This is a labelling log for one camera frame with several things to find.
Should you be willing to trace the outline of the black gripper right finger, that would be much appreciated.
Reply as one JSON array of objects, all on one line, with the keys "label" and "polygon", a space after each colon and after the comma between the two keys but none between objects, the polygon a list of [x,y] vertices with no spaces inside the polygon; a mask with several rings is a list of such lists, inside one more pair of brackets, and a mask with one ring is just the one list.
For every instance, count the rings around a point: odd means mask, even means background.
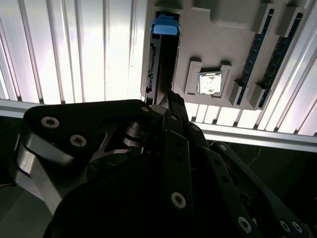
[{"label": "black gripper right finger", "polygon": [[194,233],[219,238],[306,238],[309,231],[225,144],[209,146],[177,98],[178,193]]}]

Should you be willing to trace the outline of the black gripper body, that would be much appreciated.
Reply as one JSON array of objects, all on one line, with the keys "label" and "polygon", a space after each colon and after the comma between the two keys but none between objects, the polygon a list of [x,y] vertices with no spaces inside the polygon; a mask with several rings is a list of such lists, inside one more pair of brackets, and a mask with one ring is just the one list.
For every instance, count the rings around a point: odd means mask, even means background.
[{"label": "black gripper body", "polygon": [[203,132],[184,123],[159,131],[156,150],[137,155],[90,181],[63,178],[41,140],[27,176],[53,208],[46,238],[237,238],[239,197],[221,157]]}]

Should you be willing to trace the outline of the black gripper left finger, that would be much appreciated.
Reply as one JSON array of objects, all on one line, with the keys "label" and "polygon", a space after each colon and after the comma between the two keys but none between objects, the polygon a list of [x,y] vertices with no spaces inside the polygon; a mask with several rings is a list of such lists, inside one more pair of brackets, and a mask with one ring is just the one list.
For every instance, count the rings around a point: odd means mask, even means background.
[{"label": "black gripper left finger", "polygon": [[15,152],[16,183],[44,201],[38,188],[44,187],[39,175],[31,180],[36,143],[53,143],[57,149],[46,156],[48,163],[64,167],[64,179],[73,182],[90,181],[136,157],[156,150],[159,131],[178,132],[177,98],[169,94],[173,108],[153,107],[141,100],[90,102],[79,104],[45,105],[28,109],[24,116]]}]

